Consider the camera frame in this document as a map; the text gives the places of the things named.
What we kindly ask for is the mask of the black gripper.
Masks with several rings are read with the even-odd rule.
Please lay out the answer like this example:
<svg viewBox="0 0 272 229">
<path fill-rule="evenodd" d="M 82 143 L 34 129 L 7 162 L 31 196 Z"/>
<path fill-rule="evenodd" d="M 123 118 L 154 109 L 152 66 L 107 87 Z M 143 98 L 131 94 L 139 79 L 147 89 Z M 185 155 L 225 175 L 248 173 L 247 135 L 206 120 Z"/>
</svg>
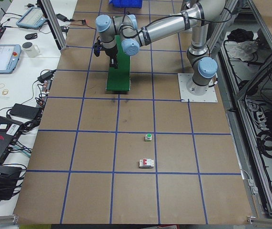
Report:
<svg viewBox="0 0 272 229">
<path fill-rule="evenodd" d="M 114 46 L 112 48 L 104 48 L 104 51 L 107 56 L 110 58 L 110 67 L 117 69 L 118 68 L 118 62 L 117 62 L 117 46 Z"/>
</svg>

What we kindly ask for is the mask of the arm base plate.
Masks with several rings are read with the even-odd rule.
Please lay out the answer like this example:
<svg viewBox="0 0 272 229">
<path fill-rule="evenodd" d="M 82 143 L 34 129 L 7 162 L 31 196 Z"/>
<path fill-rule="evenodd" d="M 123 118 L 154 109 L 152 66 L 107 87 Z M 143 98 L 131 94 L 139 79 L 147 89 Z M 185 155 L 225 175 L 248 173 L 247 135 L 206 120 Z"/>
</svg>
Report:
<svg viewBox="0 0 272 229">
<path fill-rule="evenodd" d="M 181 102 L 217 103 L 213 79 L 206 86 L 198 86 L 192 80 L 192 73 L 178 73 Z"/>
</svg>

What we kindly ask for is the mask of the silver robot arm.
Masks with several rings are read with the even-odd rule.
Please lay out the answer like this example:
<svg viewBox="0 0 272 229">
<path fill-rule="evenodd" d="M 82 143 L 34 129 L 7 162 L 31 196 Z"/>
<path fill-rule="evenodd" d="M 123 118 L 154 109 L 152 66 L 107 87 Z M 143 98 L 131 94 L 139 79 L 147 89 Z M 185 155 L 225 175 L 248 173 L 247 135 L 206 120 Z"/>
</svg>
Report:
<svg viewBox="0 0 272 229">
<path fill-rule="evenodd" d="M 93 48 L 96 56 L 104 51 L 110 59 L 106 90 L 130 90 L 130 57 L 136 55 L 140 47 L 191 29 L 192 40 L 187 58 L 194 74 L 187 81 L 186 87 L 191 94 L 204 95 L 218 68 L 216 61 L 207 55 L 211 51 L 207 46 L 208 24 L 219 23 L 224 8 L 223 0 L 196 0 L 190 8 L 154 20 L 141 28 L 138 28 L 133 14 L 121 17 L 98 16 L 95 24 L 100 37 Z"/>
</svg>

